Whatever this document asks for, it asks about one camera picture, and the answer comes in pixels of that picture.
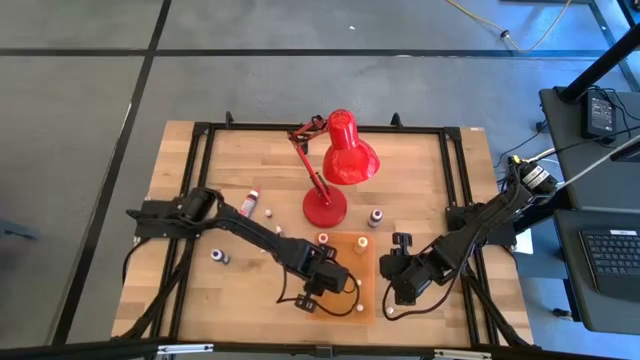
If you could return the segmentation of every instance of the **white cable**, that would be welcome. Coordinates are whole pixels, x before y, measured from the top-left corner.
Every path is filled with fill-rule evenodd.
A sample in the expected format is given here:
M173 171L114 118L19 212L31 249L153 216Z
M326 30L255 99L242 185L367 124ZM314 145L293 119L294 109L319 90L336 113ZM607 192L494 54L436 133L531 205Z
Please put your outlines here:
M509 42L511 43L511 45L513 45L513 47L520 53L526 54L530 51L535 50L541 43L542 41L547 37L547 35L549 35L549 33L551 32L551 30L556 26L556 24L558 23L558 21L560 20L560 18L562 17L562 15L564 15L564 12L569 8L569 5L571 4L572 0L567 0L567 2L564 4L564 7L562 8L562 11L560 11L560 13L558 14L558 16L556 17L555 20L553 20L553 23L551 23L551 25L549 26L549 28L547 29L547 31L544 32L544 34L542 34L542 37L540 38L540 40L538 40L538 42L536 42L531 48L529 48L528 50L522 50L520 49L520 47L518 46L518 44L516 44L515 41L513 41L513 39L511 39L511 36L509 35L509 31L503 29L502 27L496 25L495 23L481 18L475 14L473 14L472 12L470 12L469 10L463 8L462 6L460 6L460 4L456 3L453 0L445 0L446 2L448 2L449 4L455 6L456 8L458 8L458 10L462 11L463 13L467 14L469 17L471 17L472 19L481 21L485 24L491 25L494 28L500 30L500 35L502 36L502 34L505 34L504 37L507 38L507 40L509 40Z
M545 150L545 151L541 152L540 154L538 154L538 155L536 155L536 156L532 157L531 159L522 159L522 160L524 160L524 161L526 161L526 162L538 161L538 159L540 159L541 157L543 157L543 156L545 156L545 155L547 155L547 154L549 154L549 153L552 153L552 152L554 152L555 150L556 150L555 148L547 149L547 150Z
M548 162L552 162L552 163L556 163L556 164L560 165L559 162L557 162L555 160L551 160L551 159L540 159L540 160L537 160L537 161L548 161Z
M611 156L613 153L617 152L618 150L626 147L627 145L630 145L632 143L634 143L635 141L637 141L638 139L640 139L640 134L636 135L635 137L631 138L630 140L628 140L627 142L625 142L624 144L618 146L617 148L611 150L610 152L608 152L605 156L601 157L599 160L597 160L596 162L594 162L593 164L589 165L586 169L580 171L578 174L576 174L576 176L572 177L571 179L567 180L564 182L564 184L562 184L561 186L559 186L557 190L562 189L563 187L571 184L572 182L580 179L584 174L588 173L589 171L591 171L594 167L600 165L602 162L604 162L605 160L607 160L609 158L609 156Z

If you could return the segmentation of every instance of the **lamp arm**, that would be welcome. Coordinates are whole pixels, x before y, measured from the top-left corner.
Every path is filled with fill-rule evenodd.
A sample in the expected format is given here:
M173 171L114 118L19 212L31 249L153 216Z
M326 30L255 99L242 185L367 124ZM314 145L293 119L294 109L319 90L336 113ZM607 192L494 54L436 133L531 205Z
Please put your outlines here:
M311 118L311 121L303 125L300 129L296 130L295 132L290 132L288 134L288 138L293 145L293 148L296 149L296 152L298 153L300 160L302 160L304 167L307 168L307 172L309 173L309 177L311 178L313 186L318 189L318 193L322 195L325 203L329 205L331 204L331 199L329 197L329 187L327 186L327 184L325 184L320 174L313 170L309 159L307 159L307 156L302 149L302 146L307 144L311 139L320 136L327 131L327 120L323 119L320 115L316 115L313 116Z

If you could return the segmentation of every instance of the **power adapter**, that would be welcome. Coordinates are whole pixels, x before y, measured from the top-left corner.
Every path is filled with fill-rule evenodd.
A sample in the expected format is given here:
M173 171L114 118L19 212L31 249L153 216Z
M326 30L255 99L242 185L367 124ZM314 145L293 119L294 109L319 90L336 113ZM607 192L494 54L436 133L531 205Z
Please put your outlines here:
M616 132L616 109L604 94L589 90L582 98L582 126L580 135L585 139L611 135ZM615 135L600 140L611 144Z

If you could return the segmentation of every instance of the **orange cutting board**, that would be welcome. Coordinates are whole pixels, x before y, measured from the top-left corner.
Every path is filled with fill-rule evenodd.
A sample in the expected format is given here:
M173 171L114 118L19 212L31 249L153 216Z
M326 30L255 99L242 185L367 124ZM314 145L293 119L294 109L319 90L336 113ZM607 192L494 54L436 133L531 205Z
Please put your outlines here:
M358 304L364 306L363 311L357 311L356 309L347 316L335 317L322 311L322 309L316 309L309 317L312 320L319 321L333 321L333 322L348 322L355 324L370 324L375 320L375 239L370 234L362 233L325 233L329 235L329 241L327 245L333 246L338 250L336 261L349 269L349 272L355 276L356 279L362 281L360 285L360 300ZM318 242L318 234L315 236L316 243ZM358 238L366 237L368 245L364 252L357 254L354 251ZM347 283L344 286L346 291L354 289L353 280L347 279ZM329 291L316 298L319 304L325 308L336 312L342 313L347 311L355 301L356 292L340 294L334 294Z

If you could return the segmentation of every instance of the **keyboard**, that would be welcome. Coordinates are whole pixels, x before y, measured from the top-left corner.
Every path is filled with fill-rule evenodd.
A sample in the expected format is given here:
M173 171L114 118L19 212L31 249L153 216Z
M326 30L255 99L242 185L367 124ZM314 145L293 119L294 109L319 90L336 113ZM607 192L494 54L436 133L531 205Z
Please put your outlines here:
M640 229L583 230L580 239L596 290L640 301Z

